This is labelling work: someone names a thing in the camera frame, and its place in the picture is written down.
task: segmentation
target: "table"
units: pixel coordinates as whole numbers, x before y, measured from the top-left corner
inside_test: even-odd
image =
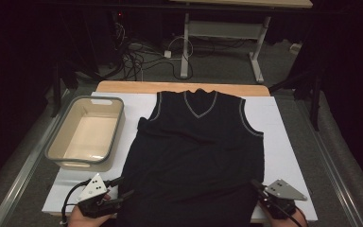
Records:
[[[310,0],[172,0],[175,2],[209,3],[209,4],[233,4],[238,6],[256,6],[269,8],[312,8]],[[207,21],[190,21],[189,13],[185,13],[184,19],[184,42],[181,58],[181,77],[188,77],[188,45],[189,36],[209,36],[235,39],[256,40],[255,51],[249,55],[253,74],[257,83],[263,83],[264,77],[258,63],[258,56],[261,46],[267,34],[270,17],[264,19],[263,24],[242,24],[242,23],[220,23]]]
[[[276,102],[269,95],[268,89],[262,85],[231,85],[231,84],[203,84],[203,83],[163,83],[163,82],[134,82],[134,81],[103,81],[93,96],[117,96],[125,103],[126,122],[121,133],[121,142],[116,148],[113,167],[108,172],[100,173],[104,180],[120,176],[126,160],[130,144],[137,132],[137,123],[141,116],[148,117],[156,102],[156,92],[167,91],[195,91],[202,88],[205,91],[217,90],[235,96],[242,96],[246,101],[246,115],[251,125],[263,131],[266,155],[266,171],[264,184],[271,184],[278,178],[284,179],[299,191],[308,201],[297,201],[297,205],[305,212],[310,221],[317,220],[314,206],[306,188],[303,175],[298,166],[292,147],[288,141],[282,118]],[[70,189],[78,182],[92,178],[96,172],[74,171],[60,169],[54,185],[46,199],[43,212],[52,215],[60,213],[61,205]],[[74,192],[69,202],[76,200],[80,190]],[[267,219],[261,209],[256,207],[251,222],[265,222]]]

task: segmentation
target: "black cable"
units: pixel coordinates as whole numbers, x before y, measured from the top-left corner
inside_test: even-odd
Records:
[[[64,203],[63,203],[63,207],[61,208],[61,222],[60,224],[64,227],[67,226],[67,216],[66,216],[66,207],[70,204],[67,204],[67,202],[69,201],[69,198],[70,196],[72,195],[72,193],[78,189],[79,187],[81,186],[85,186],[87,185],[89,182],[91,181],[91,179],[87,180],[87,181],[84,181],[84,182],[81,182],[81,183],[78,183],[76,184],[70,191],[69,193],[67,194],[66,196],[66,199],[64,200]]]
[[[292,216],[290,216],[282,207],[280,207],[278,204],[273,202],[272,200],[268,200],[268,202],[276,207],[279,211],[281,211],[284,215],[286,215],[288,218],[290,218],[298,227],[302,227],[301,224]]]

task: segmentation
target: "metal rail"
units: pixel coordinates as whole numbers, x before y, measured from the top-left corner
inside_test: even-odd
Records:
[[[305,107],[303,101],[297,102],[300,113],[302,114],[302,118],[305,121],[305,124],[308,126],[308,129],[312,132],[312,135],[315,138],[315,141],[318,145],[320,151],[320,160],[325,167],[325,171],[334,187],[337,197],[340,200],[341,206],[346,213],[346,216],[351,224],[354,227],[362,227],[363,226],[363,218],[359,214],[356,205],[353,201],[353,196],[347,187],[346,183],[343,182],[337,167],[329,154],[328,148],[323,143],[322,138],[320,137],[320,133],[315,131],[312,127],[312,124],[309,120],[308,110]]]

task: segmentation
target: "desk leg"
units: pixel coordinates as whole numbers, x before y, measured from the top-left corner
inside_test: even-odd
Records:
[[[186,79],[188,77],[188,30],[189,30],[189,14],[185,14],[184,19],[184,40],[181,56],[181,78]]]
[[[252,66],[253,73],[255,75],[255,80],[257,83],[264,83],[264,78],[262,77],[262,72],[258,64],[258,55],[261,51],[262,43],[264,42],[265,35],[267,34],[268,26],[270,22],[270,17],[265,18],[264,23],[262,24],[262,28],[257,40],[257,45],[255,47],[255,52],[250,53],[250,62]]]

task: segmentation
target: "human hand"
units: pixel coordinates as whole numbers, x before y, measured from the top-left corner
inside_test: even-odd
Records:
[[[105,200],[110,200],[111,197],[108,195],[105,195],[104,197]],[[107,215],[107,216],[102,216],[99,218],[88,218],[88,217],[84,217],[81,214],[80,209],[78,208],[77,205],[75,205],[75,207],[73,208],[72,214],[70,215],[70,220],[69,220],[69,227],[99,227],[100,225],[102,225],[105,221],[107,221],[109,218],[111,218],[112,215]]]
[[[265,215],[269,219],[270,225],[272,227],[298,227],[298,225],[290,218],[287,219],[274,219],[268,209],[261,203],[258,202],[261,209],[264,211]],[[302,227],[308,227],[308,223],[303,215],[303,212],[296,208],[296,212],[291,216],[296,219]]]

